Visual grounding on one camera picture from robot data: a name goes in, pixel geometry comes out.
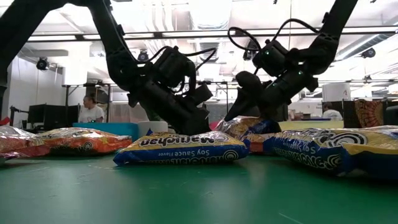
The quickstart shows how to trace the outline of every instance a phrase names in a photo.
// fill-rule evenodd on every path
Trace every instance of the plastic wrapper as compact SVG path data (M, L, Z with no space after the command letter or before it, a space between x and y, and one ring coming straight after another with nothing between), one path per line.
M282 131L276 121L246 116L238 116L228 122L222 120L216 130L243 141L251 153L268 155L273 152L264 148L265 134Z
M248 153L241 141L218 131L195 136L153 133L120 150L113 161L117 165L211 164L242 159Z
M0 126L0 164L18 157L44 156L49 150L35 134L11 126Z
M57 156L94 156L109 154L132 143L130 136L114 134L86 128L60 128L38 134L50 149L51 155Z
M268 150L337 176L398 179L398 126L269 134Z

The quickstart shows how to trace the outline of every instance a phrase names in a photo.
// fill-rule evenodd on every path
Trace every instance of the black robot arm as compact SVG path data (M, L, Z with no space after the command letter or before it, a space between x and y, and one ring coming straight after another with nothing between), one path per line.
M341 33L357 2L336 0L330 12L325 14L320 30L298 19L287 20L281 28L288 22L299 22L317 32L317 37L307 49L287 50L276 40L280 28L252 60L257 69L264 69L276 79L261 83L255 74L245 71L237 74L236 80L242 88L238 88L238 97L225 120L229 121L254 106L259 107L264 117L270 118L278 107L291 104L290 99L303 88L310 91L318 88L318 79L313 76L325 72L333 62Z
M7 85L7 75L3 71L47 13L66 3L90 10L104 45L109 76L119 87L130 92L131 106L137 102L145 104L178 133L198 134L210 130L206 122L208 111L197 108L197 105L212 94L205 84L197 89L192 85L196 82L194 63L177 47L164 47L156 63L146 62L140 67L123 39L122 27L114 20L110 0L15 0L0 18L0 86ZM173 88L185 77L190 78L191 89L176 95Z

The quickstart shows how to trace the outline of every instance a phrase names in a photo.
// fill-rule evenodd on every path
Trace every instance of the ceiling duct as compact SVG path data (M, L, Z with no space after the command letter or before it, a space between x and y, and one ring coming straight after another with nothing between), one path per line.
M398 16L394 17L393 19L387 21L384 26L396 26L398 25ZM357 41L354 41L349 46L343 48L336 54L335 60L345 60L350 58L354 55L360 54L365 50L375 46L376 44L387 40L388 38L392 37L395 34L376 34L376 35L364 35L363 37L359 38Z
M232 0L189 0L190 17L193 30L225 30L228 28L231 17ZM206 39L198 41L197 48L205 50L215 47L219 49L219 39ZM211 52L200 55L201 60L206 59ZM216 62L218 54L212 56L210 62Z

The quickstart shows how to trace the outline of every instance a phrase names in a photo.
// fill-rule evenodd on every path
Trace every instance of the green table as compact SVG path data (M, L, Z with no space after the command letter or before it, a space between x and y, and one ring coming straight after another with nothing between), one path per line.
M274 157L129 167L112 158L7 161L0 223L398 223L395 183L327 177Z

